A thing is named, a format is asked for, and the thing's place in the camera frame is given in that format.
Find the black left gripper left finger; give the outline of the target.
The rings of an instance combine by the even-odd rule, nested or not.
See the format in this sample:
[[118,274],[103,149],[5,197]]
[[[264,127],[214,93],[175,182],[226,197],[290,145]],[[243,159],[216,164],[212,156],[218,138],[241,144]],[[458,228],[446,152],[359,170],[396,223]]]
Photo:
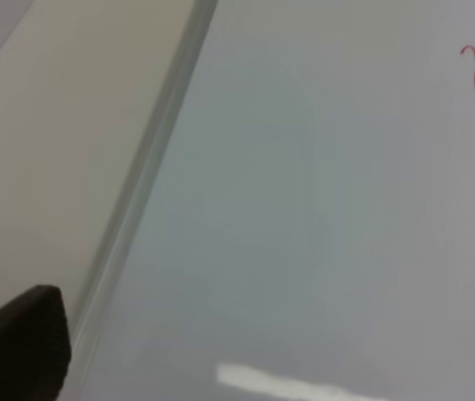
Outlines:
[[71,358],[58,287],[37,285],[0,308],[0,400],[56,400]]

